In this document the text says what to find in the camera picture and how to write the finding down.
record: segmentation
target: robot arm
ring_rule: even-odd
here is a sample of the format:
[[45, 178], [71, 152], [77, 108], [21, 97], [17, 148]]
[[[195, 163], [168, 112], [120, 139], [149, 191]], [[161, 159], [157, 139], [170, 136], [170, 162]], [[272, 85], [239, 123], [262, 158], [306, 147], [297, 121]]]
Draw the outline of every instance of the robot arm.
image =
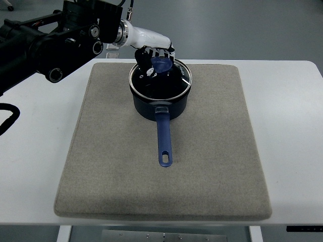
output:
[[[36, 72], [59, 82], [99, 55], [103, 43], [137, 48], [138, 65], [155, 76], [153, 51], [146, 47], [174, 61], [172, 44], [165, 36], [132, 26], [130, 19], [121, 20], [122, 9], [101, 0], [64, 0], [63, 11], [48, 16], [26, 22], [6, 19], [0, 28], [0, 96]], [[51, 33], [38, 30], [54, 22], [58, 27]]]

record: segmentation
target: screw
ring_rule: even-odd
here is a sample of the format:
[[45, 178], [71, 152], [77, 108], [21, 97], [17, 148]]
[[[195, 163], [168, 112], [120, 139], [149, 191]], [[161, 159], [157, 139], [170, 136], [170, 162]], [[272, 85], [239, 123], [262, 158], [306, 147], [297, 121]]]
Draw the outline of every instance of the screw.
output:
[[99, 31], [99, 28], [96, 27], [96, 26], [92, 26], [91, 29], [90, 29], [90, 35], [93, 37], [93, 38], [97, 38], [100, 34], [100, 31]]

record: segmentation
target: lid rim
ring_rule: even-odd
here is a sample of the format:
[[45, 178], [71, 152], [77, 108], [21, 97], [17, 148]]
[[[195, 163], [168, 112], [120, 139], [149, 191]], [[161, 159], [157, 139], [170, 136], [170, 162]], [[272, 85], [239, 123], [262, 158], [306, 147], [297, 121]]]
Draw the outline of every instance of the lid rim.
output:
[[154, 98], [146, 97], [145, 95], [143, 95], [143, 94], [141, 94], [140, 92], [138, 92], [138, 91], [136, 90], [136, 88], [133, 86], [133, 83], [132, 83], [132, 76], [133, 76], [133, 74], [134, 74], [135, 70], [137, 70], [137, 68], [138, 68], [138, 64], [135, 64], [135, 65], [132, 67], [132, 69], [130, 70], [130, 73], [129, 73], [129, 84], [130, 84], [130, 88], [131, 88], [131, 89], [132, 89], [132, 90], [133, 90], [137, 95], [139, 95], [139, 96], [141, 96], [142, 98], [145, 98], [145, 99], [147, 99], [147, 100], [151, 100], [151, 101], [171, 101], [171, 100], [174, 100], [174, 99], [177, 99], [177, 98], [179, 98], [179, 97], [183, 96], [184, 94], [186, 94], [186, 93], [190, 90], [190, 88], [191, 88], [191, 86], [192, 86], [192, 73], [191, 73], [190, 69], [188, 69], [188, 67], [187, 67], [184, 63], [182, 63], [181, 61], [179, 61], [178, 59], [175, 59], [175, 60], [174, 60], [174, 63], [175, 63], [175, 64], [178, 64], [179, 66], [184, 67], [184, 68], [185, 68], [185, 70], [187, 71], [187, 73], [189, 74], [189, 85], [186, 87], [186, 89], [185, 89], [181, 94], [179, 94], [179, 95], [177, 95], [177, 96], [175, 96], [175, 97], [167, 98], [167, 99], [154, 99]]

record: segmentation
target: black cable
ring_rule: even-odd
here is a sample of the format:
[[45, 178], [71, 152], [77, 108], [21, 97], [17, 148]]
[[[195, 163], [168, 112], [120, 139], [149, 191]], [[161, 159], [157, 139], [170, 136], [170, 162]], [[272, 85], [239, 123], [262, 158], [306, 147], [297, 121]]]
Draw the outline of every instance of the black cable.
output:
[[122, 0], [121, 3], [119, 3], [119, 7], [122, 7], [122, 5], [125, 3], [126, 0]]
[[16, 106], [8, 103], [0, 103], [0, 110], [7, 110], [12, 112], [12, 115], [7, 118], [1, 125], [0, 125], [0, 136], [6, 132], [11, 125], [18, 119], [20, 115], [20, 110]]
[[[141, 48], [136, 48], [136, 47], [134, 47], [133, 45], [130, 45], [131, 47], [133, 47], [133, 48], [135, 48], [135, 49], [141, 49]], [[143, 47], [142, 47], [143, 48]]]

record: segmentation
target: white robotic hand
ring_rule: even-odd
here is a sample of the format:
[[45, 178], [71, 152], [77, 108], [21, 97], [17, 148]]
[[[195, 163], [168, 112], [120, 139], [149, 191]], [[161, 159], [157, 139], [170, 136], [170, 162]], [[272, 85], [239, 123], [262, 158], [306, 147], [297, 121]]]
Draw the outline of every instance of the white robotic hand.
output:
[[174, 63], [175, 49], [168, 37], [147, 29], [134, 27], [128, 20], [121, 20], [113, 45], [117, 47], [130, 45], [136, 48], [137, 63], [140, 69], [150, 77], [157, 76], [151, 62], [153, 57], [163, 57], [157, 61], [159, 65], [164, 67], [162, 68], [163, 72], [169, 70]]

